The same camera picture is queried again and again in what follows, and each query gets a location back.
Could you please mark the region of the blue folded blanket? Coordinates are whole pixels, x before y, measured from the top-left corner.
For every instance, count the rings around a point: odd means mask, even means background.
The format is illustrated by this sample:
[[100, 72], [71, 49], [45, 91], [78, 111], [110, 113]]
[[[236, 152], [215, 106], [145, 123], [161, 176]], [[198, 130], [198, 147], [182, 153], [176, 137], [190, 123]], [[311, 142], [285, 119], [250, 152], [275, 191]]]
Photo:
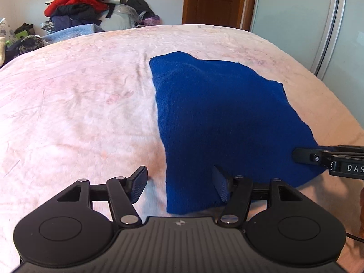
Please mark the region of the blue folded blanket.
[[56, 31], [49, 35], [43, 36], [42, 40], [44, 41], [45, 45], [49, 45], [65, 41], [71, 38], [76, 38], [79, 36], [90, 35], [99, 32], [104, 32], [104, 30], [101, 27], [92, 23], [87, 25], [78, 25], [66, 28], [64, 30]]

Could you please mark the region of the brown wooden door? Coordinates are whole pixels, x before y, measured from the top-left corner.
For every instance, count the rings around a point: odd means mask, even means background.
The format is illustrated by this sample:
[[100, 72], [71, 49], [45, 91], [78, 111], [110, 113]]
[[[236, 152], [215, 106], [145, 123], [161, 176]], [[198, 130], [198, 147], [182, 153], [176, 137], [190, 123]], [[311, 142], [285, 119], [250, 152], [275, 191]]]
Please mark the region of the brown wooden door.
[[255, 0], [184, 0], [183, 24], [207, 24], [250, 30]]

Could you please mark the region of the white sliding wardrobe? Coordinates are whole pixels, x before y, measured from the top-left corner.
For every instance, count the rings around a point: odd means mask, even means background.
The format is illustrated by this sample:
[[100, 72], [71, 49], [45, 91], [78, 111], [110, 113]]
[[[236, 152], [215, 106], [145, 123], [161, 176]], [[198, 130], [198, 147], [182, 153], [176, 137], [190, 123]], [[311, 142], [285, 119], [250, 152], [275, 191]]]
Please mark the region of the white sliding wardrobe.
[[256, 0], [250, 30], [316, 75], [363, 123], [363, 0]]

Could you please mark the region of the light blue bundled bedding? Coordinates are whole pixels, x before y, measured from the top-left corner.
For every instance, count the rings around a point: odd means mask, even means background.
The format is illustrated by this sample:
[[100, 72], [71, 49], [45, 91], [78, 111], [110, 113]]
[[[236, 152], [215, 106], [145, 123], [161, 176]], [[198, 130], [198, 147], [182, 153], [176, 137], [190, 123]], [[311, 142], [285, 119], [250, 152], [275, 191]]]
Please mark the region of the light blue bundled bedding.
[[114, 10], [102, 13], [99, 27], [104, 31], [125, 30], [136, 27], [139, 16], [136, 10], [126, 4], [115, 5]]

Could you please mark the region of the purple bag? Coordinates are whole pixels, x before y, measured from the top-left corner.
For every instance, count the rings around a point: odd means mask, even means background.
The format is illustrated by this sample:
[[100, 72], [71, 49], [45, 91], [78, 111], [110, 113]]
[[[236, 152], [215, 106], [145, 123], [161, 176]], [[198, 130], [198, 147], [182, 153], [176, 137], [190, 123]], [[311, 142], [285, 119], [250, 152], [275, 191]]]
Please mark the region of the purple bag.
[[158, 15], [145, 18], [142, 22], [143, 22], [144, 26], [161, 25], [161, 19]]

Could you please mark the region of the red garment on pile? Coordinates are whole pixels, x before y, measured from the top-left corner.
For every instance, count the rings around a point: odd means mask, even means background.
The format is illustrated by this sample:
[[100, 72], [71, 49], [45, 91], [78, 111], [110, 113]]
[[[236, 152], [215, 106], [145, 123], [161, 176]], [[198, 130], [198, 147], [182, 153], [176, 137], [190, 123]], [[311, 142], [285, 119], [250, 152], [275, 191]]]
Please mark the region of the red garment on pile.
[[92, 6], [97, 12], [108, 10], [108, 5], [97, 0], [53, 0], [52, 3], [44, 10], [44, 15], [50, 17], [59, 6], [68, 6], [72, 4], [87, 4]]

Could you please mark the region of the black backpack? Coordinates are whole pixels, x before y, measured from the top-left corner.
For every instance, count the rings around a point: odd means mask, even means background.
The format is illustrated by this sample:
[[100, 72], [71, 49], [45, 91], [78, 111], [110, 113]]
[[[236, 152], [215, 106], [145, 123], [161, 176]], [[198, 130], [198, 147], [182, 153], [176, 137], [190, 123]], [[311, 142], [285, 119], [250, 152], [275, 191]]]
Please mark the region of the black backpack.
[[140, 20], [155, 16], [155, 13], [145, 0], [127, 0], [126, 4], [136, 10]]

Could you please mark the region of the dark clothes pile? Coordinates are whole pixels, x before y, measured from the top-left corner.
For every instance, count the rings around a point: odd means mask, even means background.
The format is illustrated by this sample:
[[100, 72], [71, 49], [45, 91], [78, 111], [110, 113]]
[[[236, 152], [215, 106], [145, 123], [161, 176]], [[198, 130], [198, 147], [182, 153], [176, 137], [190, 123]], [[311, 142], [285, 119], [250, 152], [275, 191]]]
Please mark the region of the dark clothes pile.
[[[125, 0], [97, 0], [108, 5], [109, 14], [114, 10], [115, 5], [124, 3]], [[48, 7], [53, 0], [47, 1]], [[48, 19], [41, 24], [41, 29], [47, 33], [64, 30], [78, 25], [95, 24], [100, 25], [102, 12], [97, 12], [92, 6], [87, 4], [72, 4], [59, 6]]]

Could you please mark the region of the blue knit sweater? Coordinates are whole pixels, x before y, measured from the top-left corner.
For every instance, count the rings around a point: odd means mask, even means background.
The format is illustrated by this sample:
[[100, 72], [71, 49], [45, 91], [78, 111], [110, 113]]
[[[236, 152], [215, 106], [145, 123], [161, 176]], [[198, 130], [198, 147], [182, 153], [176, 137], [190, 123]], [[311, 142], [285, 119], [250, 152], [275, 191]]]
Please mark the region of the blue knit sweater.
[[168, 213], [222, 205], [212, 182], [214, 166], [258, 183], [279, 178], [292, 187], [323, 172], [292, 159], [294, 149], [318, 144], [281, 83], [240, 63], [184, 52], [153, 57], [149, 66], [165, 148]]

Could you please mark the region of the pink floral bed sheet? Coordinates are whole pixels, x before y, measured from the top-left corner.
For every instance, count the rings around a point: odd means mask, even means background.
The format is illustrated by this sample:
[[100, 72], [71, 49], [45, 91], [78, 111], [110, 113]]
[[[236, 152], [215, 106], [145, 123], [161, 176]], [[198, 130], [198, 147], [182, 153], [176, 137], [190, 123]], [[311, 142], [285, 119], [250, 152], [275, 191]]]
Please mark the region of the pink floral bed sheet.
[[159, 25], [50, 44], [1, 68], [1, 271], [20, 264], [17, 223], [80, 178], [148, 168], [136, 204], [165, 216], [165, 150], [149, 60], [182, 51], [239, 62], [284, 86], [320, 145], [362, 145], [363, 129], [314, 74], [267, 40], [211, 25]]

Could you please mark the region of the floral grey cushion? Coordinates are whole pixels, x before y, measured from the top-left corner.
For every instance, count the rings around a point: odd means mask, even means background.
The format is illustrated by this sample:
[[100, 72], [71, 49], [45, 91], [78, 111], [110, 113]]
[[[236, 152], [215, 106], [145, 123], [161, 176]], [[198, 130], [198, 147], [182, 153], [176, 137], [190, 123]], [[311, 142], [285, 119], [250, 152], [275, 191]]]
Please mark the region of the floral grey cushion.
[[10, 42], [11, 44], [18, 41], [13, 29], [10, 27], [5, 18], [3, 18], [0, 22], [0, 35], [5, 38], [5, 41]]

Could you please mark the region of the leopard print garment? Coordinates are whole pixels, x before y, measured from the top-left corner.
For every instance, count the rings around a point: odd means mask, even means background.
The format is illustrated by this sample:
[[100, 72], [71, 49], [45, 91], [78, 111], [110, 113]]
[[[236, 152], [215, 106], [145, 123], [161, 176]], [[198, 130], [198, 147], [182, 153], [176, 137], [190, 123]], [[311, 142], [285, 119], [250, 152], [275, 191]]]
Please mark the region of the leopard print garment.
[[44, 47], [43, 39], [38, 35], [30, 35], [21, 40], [18, 40], [5, 50], [5, 60], [12, 60], [22, 54], [35, 51]]

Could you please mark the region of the green plastic stool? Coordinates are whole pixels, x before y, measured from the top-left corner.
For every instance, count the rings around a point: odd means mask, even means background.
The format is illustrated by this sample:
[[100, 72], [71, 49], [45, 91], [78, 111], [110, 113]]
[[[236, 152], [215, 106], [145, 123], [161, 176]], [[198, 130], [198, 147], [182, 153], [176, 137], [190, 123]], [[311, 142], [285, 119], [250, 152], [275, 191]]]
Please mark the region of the green plastic stool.
[[[22, 40], [22, 39], [26, 38], [27, 36], [31, 36], [31, 34], [29, 32], [27, 32], [26, 30], [25, 31], [21, 31], [20, 33], [17, 33], [15, 35], [15, 37], [17, 38], [17, 41], [18, 40]], [[5, 45], [6, 46], [11, 46], [12, 44], [13, 44], [12, 41], [6, 41], [5, 42]]]

